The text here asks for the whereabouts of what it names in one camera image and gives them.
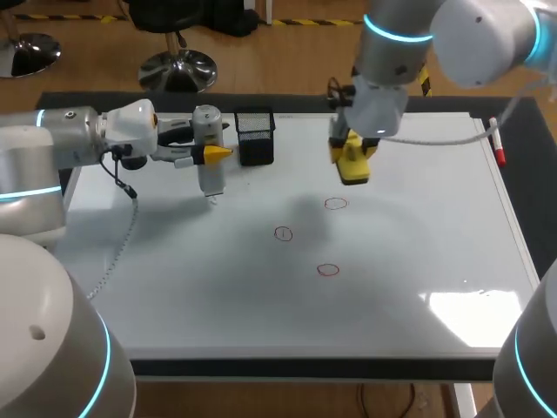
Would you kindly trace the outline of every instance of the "black bag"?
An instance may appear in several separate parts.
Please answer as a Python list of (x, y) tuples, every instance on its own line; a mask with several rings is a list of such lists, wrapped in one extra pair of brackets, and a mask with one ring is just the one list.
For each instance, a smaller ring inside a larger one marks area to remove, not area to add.
[(204, 0), (203, 26), (234, 37), (245, 37), (258, 28), (259, 15), (244, 10), (244, 0)]

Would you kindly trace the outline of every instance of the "red marker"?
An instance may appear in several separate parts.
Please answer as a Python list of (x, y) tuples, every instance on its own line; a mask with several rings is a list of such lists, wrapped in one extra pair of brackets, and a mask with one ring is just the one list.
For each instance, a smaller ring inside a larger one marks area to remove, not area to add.
[[(491, 127), (497, 126), (497, 119), (490, 118), (489, 125)], [(501, 142), (501, 134), (499, 129), (495, 129), (492, 134), (493, 138), (493, 148), (495, 150), (495, 161), (497, 161), (497, 165), (499, 168), (503, 168), (507, 165), (507, 159), (505, 158), (505, 150), (503, 150), (503, 143)]]

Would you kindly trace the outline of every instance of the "white table surface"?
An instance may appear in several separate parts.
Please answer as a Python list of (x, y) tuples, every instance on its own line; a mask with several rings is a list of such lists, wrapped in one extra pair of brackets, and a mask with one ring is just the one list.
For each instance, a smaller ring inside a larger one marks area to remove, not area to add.
[[(537, 276), (489, 144), (383, 142), (372, 180), (347, 187), (327, 116), (275, 115), (275, 163), (227, 159), (216, 205), (195, 168), (124, 173), (138, 225), (94, 305), (132, 359), (496, 356)], [(399, 135), (481, 130), (467, 114), (420, 113)], [(233, 124), (225, 143), (237, 143)], [(349, 205), (327, 210), (329, 198)], [(82, 169), (55, 255), (86, 293), (130, 216), (100, 167)], [(275, 238), (280, 226), (291, 241)], [(339, 274), (319, 275), (325, 263)]]

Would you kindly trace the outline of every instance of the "red circle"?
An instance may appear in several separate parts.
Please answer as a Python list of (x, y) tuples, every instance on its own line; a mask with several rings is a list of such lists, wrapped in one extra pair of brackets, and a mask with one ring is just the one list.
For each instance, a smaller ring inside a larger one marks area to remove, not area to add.
[[(324, 267), (333, 267), (334, 269), (336, 269), (336, 271), (334, 273), (325, 273), (322, 269)], [(331, 276), (336, 276), (337, 274), (340, 273), (340, 267), (335, 265), (335, 264), (320, 264), (319, 266), (317, 266), (317, 273), (319, 273), (320, 276), (324, 276), (324, 277), (331, 277)]]
[[(341, 200), (341, 206), (340, 207), (329, 207), (329, 202), (332, 200)], [(346, 199), (342, 199), (342, 198), (329, 198), (325, 201), (325, 209), (329, 209), (330, 211), (338, 211), (338, 209), (344, 209), (345, 207), (348, 206), (348, 200)]]
[(277, 226), (275, 228), (275, 238), (279, 241), (289, 242), (292, 241), (292, 238), (294, 238), (294, 234), (292, 233), (292, 229), (288, 226)]

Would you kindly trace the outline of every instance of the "red drawn circle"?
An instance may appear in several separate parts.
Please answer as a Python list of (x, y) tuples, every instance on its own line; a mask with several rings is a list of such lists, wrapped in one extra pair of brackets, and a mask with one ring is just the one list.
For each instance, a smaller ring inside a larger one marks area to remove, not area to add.
[(330, 211), (338, 211), (348, 206), (348, 200), (342, 198), (329, 198), (325, 201), (325, 209)]
[(321, 264), (317, 266), (317, 272), (320, 276), (331, 277), (340, 273), (340, 267), (335, 264)]
[(292, 233), (292, 229), (290, 229), (288, 226), (279, 226), (275, 228), (275, 238), (279, 241), (288, 242), (292, 241), (292, 238), (294, 238), (294, 234)]

